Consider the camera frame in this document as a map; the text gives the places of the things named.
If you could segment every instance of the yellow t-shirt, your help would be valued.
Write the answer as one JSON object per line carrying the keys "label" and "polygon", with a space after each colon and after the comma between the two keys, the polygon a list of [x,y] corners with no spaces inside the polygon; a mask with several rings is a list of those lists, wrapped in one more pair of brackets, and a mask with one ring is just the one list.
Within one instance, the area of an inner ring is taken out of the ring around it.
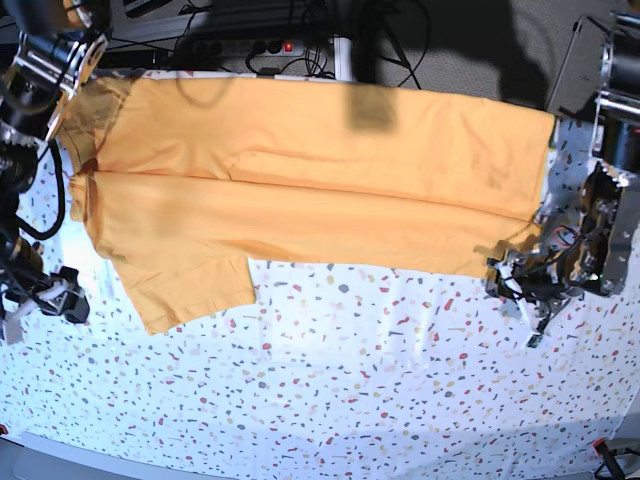
{"label": "yellow t-shirt", "polygon": [[247,257],[483,277],[487,256],[538,234],[552,128],[378,86],[102,80],[61,137],[72,214],[156,333],[252,303]]}

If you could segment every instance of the robotic hand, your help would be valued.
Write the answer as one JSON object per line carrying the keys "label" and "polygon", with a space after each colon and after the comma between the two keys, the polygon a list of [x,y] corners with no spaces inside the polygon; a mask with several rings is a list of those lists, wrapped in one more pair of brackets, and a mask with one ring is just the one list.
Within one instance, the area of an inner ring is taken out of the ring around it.
{"label": "robotic hand", "polygon": [[[21,30],[18,52],[0,80],[0,285],[18,304],[7,313],[0,297],[0,334],[11,344],[21,340],[20,317],[36,308],[85,323],[89,305],[78,272],[63,267],[42,272],[39,245],[31,246],[20,229],[37,240],[54,236],[64,219],[62,161],[55,135],[62,113],[78,94],[106,50],[109,0],[4,0]],[[19,195],[31,187],[38,149],[48,145],[56,168],[58,218],[38,232],[18,217]]]}
{"label": "robotic hand", "polygon": [[[610,297],[624,288],[640,222],[640,17],[616,15],[605,46],[592,153],[600,158],[579,190],[580,227],[564,250],[540,242],[490,260],[487,292],[518,304],[535,348],[549,324],[585,292]],[[598,132],[604,130],[602,148]],[[553,218],[540,223],[549,230]]]}

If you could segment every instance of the speckled tablecloth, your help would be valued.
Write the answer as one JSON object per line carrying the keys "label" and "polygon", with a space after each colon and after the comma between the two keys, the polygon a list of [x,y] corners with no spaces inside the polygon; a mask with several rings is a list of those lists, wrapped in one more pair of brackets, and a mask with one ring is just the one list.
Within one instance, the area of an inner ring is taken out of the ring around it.
{"label": "speckled tablecloth", "polygon": [[[589,128],[564,136],[551,178],[567,190]],[[40,228],[52,170],[22,202]],[[149,337],[82,225],[46,246],[48,269],[81,269],[93,312],[33,314],[26,343],[0,348],[12,436],[242,479],[539,478],[594,469],[590,443],[638,391],[637,250],[621,297],[587,296],[523,350],[517,310],[479,280],[275,262],[251,262],[256,305]]]}

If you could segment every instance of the power strip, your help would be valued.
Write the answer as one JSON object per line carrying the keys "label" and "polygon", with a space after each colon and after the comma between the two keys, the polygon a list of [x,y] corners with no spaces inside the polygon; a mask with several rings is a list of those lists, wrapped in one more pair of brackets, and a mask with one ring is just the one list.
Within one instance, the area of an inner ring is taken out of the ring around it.
{"label": "power strip", "polygon": [[300,57],[305,46],[301,40],[197,40],[191,46],[197,57],[246,58],[251,52],[256,57]]}

